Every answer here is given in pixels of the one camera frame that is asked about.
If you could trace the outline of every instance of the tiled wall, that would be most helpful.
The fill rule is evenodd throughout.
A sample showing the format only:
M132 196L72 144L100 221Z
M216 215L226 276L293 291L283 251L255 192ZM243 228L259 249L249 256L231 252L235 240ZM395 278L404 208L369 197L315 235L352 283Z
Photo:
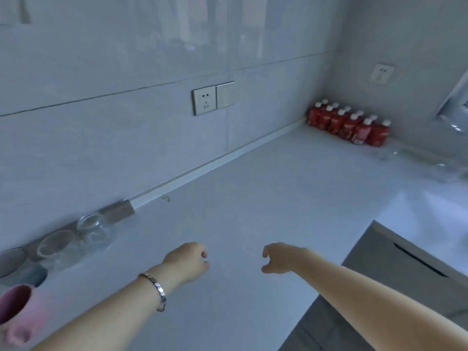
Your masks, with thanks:
M467 137L433 118L468 70L467 9L468 0L355 0L328 95L394 119L416 147L466 151ZM377 62L396 65L386 86L369 82Z
M299 119L352 0L27 0L0 26L0 248ZM190 91L237 82L194 117Z

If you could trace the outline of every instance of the countertop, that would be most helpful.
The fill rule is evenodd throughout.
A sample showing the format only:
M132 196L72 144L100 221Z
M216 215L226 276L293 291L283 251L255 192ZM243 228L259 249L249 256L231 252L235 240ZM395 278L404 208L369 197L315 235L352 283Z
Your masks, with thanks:
M40 287L53 311L42 338L189 241L206 243L211 269L171 295L129 350L277 350L318 293L294 274L260 272L271 242L342 263L377 220L468 274L468 184L373 150L304 125L139 208L108 250Z

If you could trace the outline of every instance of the pink cup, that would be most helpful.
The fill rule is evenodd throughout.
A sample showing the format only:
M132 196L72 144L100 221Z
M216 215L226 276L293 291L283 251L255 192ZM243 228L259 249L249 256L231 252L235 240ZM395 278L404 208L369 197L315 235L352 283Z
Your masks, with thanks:
M46 307L33 286L19 284L0 296L0 332L4 333L4 344L24 345L41 331L46 321Z

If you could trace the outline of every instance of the bracelet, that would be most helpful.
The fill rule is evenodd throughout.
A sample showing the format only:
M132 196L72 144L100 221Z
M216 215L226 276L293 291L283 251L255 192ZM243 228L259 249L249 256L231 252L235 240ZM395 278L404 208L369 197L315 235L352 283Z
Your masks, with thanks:
M164 310L166 309L166 301L167 301L167 298L166 298L166 293L164 293L164 290L162 289L161 285L158 283L158 281L156 281L156 279L151 276L149 273L140 273L138 276L142 276L142 277L145 277L147 279L149 279L151 281L152 284L155 285L156 289L158 290L159 292L159 295L161 296L161 304L162 304L162 308L161 308L161 304L159 305L158 309L156 309L158 312L164 312Z

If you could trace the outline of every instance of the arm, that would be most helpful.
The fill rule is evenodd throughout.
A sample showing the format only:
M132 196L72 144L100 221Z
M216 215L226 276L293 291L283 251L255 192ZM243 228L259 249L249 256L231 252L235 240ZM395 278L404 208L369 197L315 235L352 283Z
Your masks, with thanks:
M360 273L296 246L267 245L264 273L295 272L377 351L468 350L468 332L429 308Z
M148 270L166 295L209 269L204 244L187 243ZM38 344L32 351L124 350L161 303L155 286L140 277Z

